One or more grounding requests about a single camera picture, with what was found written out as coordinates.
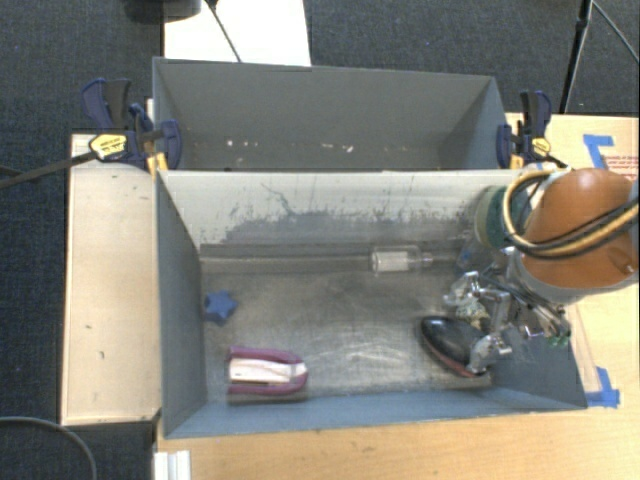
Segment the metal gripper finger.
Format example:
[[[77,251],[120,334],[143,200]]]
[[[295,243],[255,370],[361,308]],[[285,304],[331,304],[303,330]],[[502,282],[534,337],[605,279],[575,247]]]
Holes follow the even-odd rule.
[[[505,324],[511,307],[511,295],[507,291],[482,287],[477,271],[465,273],[442,297],[443,305],[454,316],[468,324]]]
[[[500,333],[491,333],[479,339],[471,347],[465,370],[472,374],[484,374],[499,359],[513,351]]]

